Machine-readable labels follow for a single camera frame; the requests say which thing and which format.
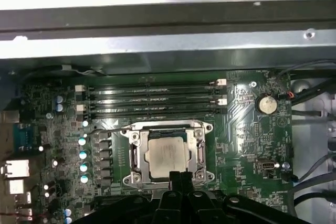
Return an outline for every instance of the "capacitor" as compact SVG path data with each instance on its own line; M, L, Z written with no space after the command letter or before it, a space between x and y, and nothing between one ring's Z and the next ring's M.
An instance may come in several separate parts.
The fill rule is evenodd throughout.
M84 138L84 137L81 137L81 138L78 140L78 144L79 144L80 146L85 145L85 144L86 144L86 140L85 140L85 138Z
M87 126L89 126L89 122L88 122L87 120L84 120L84 121L82 122L82 126L83 126L83 127L87 127Z
M89 155L89 151L84 150L84 151L81 151L81 152L79 153L79 158L80 158L80 159L86 159L86 158L88 157L88 155Z
M81 181L83 184L86 184L86 183L89 181L89 175L88 175L88 174L82 175L82 176L80 177L80 181Z
M256 100L256 109L262 114L271 115L277 111L278 102L270 94L262 94Z
M56 103L63 103L63 97L61 95L56 96Z
M64 215L66 217L70 217L71 214L74 212L74 210L75 210L75 208L73 207L73 205L70 205L64 210Z
M72 219L70 217L65 218L65 224L72 223Z
M49 188L52 188L54 185L56 184L56 182L54 180L49 181L48 183L46 183L43 188L44 190L48 190Z
M89 169L89 167L90 167L90 163L89 162L84 162L83 164L81 164L79 166L79 169L80 169L81 172L84 173Z
M63 111L63 105L62 105L62 104L58 104L58 105L56 105L55 110L56 110L57 112L62 112L62 111Z

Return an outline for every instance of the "electrolytic capacitor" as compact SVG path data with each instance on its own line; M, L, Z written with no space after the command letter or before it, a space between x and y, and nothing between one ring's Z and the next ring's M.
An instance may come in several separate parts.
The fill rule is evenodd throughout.
M83 184L86 184L88 181L89 181L89 177L90 175L89 174L84 174L80 177L80 181L83 183Z
M88 150L84 150L84 151L81 151L79 153L79 158L80 159L86 159L88 157L88 155L90 154L90 152Z
M46 183L43 188L44 190L49 190L50 188L52 188L54 185L56 184L56 182L54 180L49 181L48 183Z
M80 169L81 172L84 173L89 169L89 167L90 167L90 163L89 162L84 162L83 164L81 164L79 166L79 169Z
M78 144L80 146L84 146L86 144L86 139L84 137L81 137L79 140L78 140Z

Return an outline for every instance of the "cable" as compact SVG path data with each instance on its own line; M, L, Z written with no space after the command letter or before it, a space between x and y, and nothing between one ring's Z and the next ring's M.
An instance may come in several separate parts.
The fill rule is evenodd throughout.
M322 117L322 112L314 111L314 110L311 110L311 111L292 110L292 115ZM330 121L336 121L336 116L331 113L327 113L326 118Z
M320 94L327 92L331 85L336 83L336 79L329 79L324 81L310 89L303 90L296 94L296 97L292 100L292 106L295 106L299 103L306 102L312 98L317 97Z
M300 111L300 110L292 110L292 115L300 115L300 116L322 116L321 111Z
M294 66L291 66L291 67L286 68L283 71L279 72L276 75L276 79L279 79L282 75L284 75L285 73L288 73L288 72L290 72L292 70L295 70L295 69L298 69L298 68L308 67L308 66L311 66L311 65L321 64L321 63L333 63L333 64L336 64L336 60L331 60L331 59L312 60L312 61L308 61L308 62L305 62L305 63L296 64Z
M127 131L127 130L131 130L131 129L132 128L120 128L120 129L112 129L112 130L96 129L96 130L93 130L92 132L90 132L88 134L88 136L96 135L96 134L100 134L100 133L112 133L112 132L119 132L119 131Z
M316 176L314 178L308 179L306 181L301 182L299 185L293 187L288 191L287 194L287 205L288 205L288 212L293 215L297 216L296 211L295 211L295 206L294 206L294 194L298 191L304 190L306 188L320 185L323 183L331 182L333 180L336 180L336 173L327 173L327 174L322 174L319 176Z
M322 191L322 192L303 194L294 200L294 206L297 206L298 204L313 198L323 198L329 202L335 203L336 193L332 191Z
M299 178L298 182L302 182L304 181L310 174L312 174L320 165L322 165L325 161L327 161L328 159L335 157L336 156L336 152L331 152L328 153L327 155L321 157L319 160L316 161L315 164L313 164L313 166L301 177Z

